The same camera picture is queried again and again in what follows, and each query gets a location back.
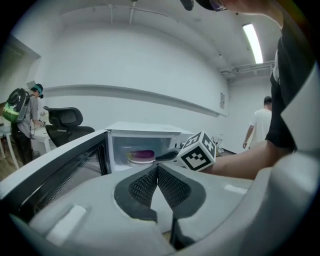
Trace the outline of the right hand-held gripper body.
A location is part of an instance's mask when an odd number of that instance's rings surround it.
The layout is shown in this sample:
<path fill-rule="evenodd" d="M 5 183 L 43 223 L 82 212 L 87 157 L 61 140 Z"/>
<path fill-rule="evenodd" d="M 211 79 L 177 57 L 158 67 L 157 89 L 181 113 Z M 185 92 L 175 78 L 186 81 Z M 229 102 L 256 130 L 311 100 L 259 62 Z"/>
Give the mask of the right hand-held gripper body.
<path fill-rule="evenodd" d="M 186 140 L 173 161 L 186 169 L 200 172 L 215 164 L 216 151 L 216 144 L 201 131 Z"/>

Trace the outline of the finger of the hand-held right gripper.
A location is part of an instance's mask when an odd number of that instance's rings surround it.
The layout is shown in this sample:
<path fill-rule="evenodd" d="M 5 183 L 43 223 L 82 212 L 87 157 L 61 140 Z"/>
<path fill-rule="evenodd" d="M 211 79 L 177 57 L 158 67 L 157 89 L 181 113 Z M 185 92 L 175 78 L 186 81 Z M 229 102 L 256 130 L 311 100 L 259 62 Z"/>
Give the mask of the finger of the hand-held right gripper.
<path fill-rule="evenodd" d="M 157 156 L 154 161 L 155 162 L 166 162 L 166 161 L 172 161 L 174 160 L 179 152 L 177 150 L 168 150 L 162 155 Z"/>

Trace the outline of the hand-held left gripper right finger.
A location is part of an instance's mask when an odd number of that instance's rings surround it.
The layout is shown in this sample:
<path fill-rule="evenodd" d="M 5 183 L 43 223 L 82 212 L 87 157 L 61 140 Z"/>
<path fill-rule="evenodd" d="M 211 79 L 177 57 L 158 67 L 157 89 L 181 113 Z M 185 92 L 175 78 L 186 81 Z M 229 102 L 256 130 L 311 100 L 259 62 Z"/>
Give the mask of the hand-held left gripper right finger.
<path fill-rule="evenodd" d="M 251 180 L 157 166 L 157 225 L 169 243 L 184 249 L 211 234 L 234 211 Z"/>

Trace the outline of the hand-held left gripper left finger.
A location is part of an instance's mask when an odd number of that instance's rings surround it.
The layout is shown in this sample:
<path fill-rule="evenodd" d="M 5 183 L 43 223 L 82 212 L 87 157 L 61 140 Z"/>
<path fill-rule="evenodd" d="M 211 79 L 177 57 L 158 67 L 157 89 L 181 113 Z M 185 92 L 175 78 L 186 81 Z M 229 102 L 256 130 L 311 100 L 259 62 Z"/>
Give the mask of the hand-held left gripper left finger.
<path fill-rule="evenodd" d="M 173 253 L 172 216 L 156 166 L 146 165 L 81 183 L 29 226 L 61 253 Z"/>

